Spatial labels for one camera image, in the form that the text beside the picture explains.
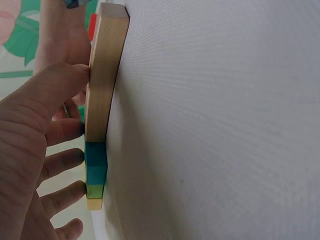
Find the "blue block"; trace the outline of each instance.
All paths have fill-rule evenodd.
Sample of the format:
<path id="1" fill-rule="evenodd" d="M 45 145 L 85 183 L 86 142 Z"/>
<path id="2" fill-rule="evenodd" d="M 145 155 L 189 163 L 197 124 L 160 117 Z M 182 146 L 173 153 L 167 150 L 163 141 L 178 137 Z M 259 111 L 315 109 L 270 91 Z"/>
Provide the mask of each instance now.
<path id="1" fill-rule="evenodd" d="M 104 185 L 108 169 L 106 143 L 85 142 L 84 161 L 87 185 Z"/>

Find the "stacked blocks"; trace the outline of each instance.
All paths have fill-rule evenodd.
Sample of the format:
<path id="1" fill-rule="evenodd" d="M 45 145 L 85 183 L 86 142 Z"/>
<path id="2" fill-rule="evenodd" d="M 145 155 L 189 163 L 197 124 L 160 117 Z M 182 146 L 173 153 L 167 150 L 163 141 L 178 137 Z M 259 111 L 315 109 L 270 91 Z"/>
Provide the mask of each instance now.
<path id="1" fill-rule="evenodd" d="M 99 210 L 102 206 L 108 168 L 106 143 L 85 142 L 84 162 L 87 207 L 90 210 Z"/>
<path id="2" fill-rule="evenodd" d="M 120 4 L 101 3 L 98 16 L 91 17 L 89 36 L 94 40 L 84 111 L 85 181 L 89 210 L 102 208 L 107 174 L 108 121 L 128 27 L 129 16 L 125 6 Z"/>

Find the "white wall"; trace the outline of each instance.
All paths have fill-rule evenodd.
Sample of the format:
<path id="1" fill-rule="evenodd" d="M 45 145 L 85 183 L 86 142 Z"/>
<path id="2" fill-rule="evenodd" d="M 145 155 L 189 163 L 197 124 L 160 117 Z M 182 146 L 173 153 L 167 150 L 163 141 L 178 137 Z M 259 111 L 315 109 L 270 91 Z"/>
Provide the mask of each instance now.
<path id="1" fill-rule="evenodd" d="M 106 228 L 128 240 L 318 239 L 319 2 L 125 3 Z"/>

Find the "hand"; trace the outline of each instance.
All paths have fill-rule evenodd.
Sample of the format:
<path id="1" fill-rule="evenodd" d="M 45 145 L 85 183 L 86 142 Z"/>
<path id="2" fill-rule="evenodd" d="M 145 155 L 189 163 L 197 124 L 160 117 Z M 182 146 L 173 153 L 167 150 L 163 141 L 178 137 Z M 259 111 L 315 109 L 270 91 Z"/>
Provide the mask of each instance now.
<path id="1" fill-rule="evenodd" d="M 35 58 L 35 70 L 50 64 L 89 65 L 91 45 L 85 27 L 86 7 L 67 9 L 64 0 L 42 0 L 39 45 Z M 78 106 L 86 101 L 86 88 L 73 99 L 68 99 L 53 116 L 54 120 L 81 119 Z"/>
<path id="2" fill-rule="evenodd" d="M 78 119 L 51 118 L 83 89 L 89 75 L 84 65 L 54 65 L 0 101 L 0 239 L 74 240 L 81 234 L 80 220 L 55 230 L 50 218 L 79 200 L 85 184 L 79 181 L 44 197 L 36 188 L 83 161 L 78 149 L 46 158 L 46 148 L 84 133 Z"/>

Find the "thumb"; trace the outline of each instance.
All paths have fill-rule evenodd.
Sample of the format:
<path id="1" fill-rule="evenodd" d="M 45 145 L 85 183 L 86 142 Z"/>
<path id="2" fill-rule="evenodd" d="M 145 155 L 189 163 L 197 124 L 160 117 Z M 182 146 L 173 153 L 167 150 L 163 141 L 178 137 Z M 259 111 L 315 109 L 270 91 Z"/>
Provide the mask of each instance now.
<path id="1" fill-rule="evenodd" d="M 23 118 L 26 121 L 24 124 L 35 125 L 39 131 L 46 133 L 54 113 L 67 99 L 81 92 L 89 78 L 90 69 L 86 65 L 51 65 L 30 78 L 2 103 L 9 104 L 12 111 L 27 116 Z"/>

